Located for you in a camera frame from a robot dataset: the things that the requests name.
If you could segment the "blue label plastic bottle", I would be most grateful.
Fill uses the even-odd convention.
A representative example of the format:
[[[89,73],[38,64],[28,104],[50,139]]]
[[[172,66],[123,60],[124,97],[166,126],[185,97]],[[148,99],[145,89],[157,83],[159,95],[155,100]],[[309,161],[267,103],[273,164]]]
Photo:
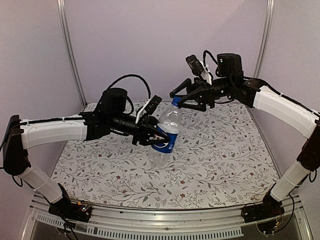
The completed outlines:
[[[180,97],[175,96],[171,105],[161,114],[157,129],[169,137],[166,143],[156,143],[151,145],[148,152],[148,160],[152,167],[162,167],[165,165],[174,150],[178,134],[181,129],[182,110],[178,107]]]

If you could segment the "blue bottle cap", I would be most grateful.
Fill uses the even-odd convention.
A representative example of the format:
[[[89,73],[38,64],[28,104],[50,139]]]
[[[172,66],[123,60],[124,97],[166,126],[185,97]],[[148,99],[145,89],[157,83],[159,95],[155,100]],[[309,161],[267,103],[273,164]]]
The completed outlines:
[[[174,96],[173,99],[172,99],[172,102],[171,104],[175,107],[178,107],[178,103],[181,101],[181,98],[178,97],[178,96]]]

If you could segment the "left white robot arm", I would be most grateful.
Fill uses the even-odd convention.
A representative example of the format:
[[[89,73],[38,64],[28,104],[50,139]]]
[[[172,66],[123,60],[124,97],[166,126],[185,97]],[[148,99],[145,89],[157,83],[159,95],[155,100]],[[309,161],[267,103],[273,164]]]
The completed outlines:
[[[74,213],[62,187],[37,166],[31,165],[28,149],[65,141],[91,141],[115,133],[132,136],[133,145],[149,146],[168,143],[170,138],[157,129],[158,120],[152,116],[161,98],[149,99],[137,116],[125,113],[128,92],[123,88],[106,89],[93,111],[67,117],[41,120],[21,120],[19,115],[9,119],[1,144],[3,169],[17,176],[41,193],[63,216]]]

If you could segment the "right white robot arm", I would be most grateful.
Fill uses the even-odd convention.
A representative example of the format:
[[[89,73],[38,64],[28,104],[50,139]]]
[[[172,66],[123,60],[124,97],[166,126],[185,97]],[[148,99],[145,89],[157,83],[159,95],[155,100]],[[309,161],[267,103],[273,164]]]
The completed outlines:
[[[278,118],[306,138],[296,162],[264,196],[258,208],[262,218],[269,218],[278,210],[280,202],[320,167],[320,114],[275,90],[265,80],[246,77],[238,54],[220,53],[213,59],[217,79],[213,78],[205,60],[195,55],[185,60],[195,77],[186,79],[170,92],[173,98],[186,90],[186,94],[180,96],[178,107],[205,112],[207,107],[215,107],[216,100],[227,97]]]

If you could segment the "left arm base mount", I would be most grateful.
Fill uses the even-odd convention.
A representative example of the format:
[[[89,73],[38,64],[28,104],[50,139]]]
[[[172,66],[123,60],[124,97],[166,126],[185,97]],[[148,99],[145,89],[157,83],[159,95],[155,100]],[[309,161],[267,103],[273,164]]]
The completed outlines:
[[[68,198],[62,198],[56,203],[50,203],[48,212],[62,219],[88,223],[92,214],[92,206],[83,200],[74,203]]]

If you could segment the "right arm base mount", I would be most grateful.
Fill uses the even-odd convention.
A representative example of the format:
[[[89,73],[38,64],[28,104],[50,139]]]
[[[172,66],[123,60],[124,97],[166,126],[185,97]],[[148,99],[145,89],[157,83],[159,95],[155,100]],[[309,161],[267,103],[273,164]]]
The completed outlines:
[[[262,203],[249,203],[241,209],[241,217],[245,223],[256,222],[285,213],[282,202],[267,200]]]

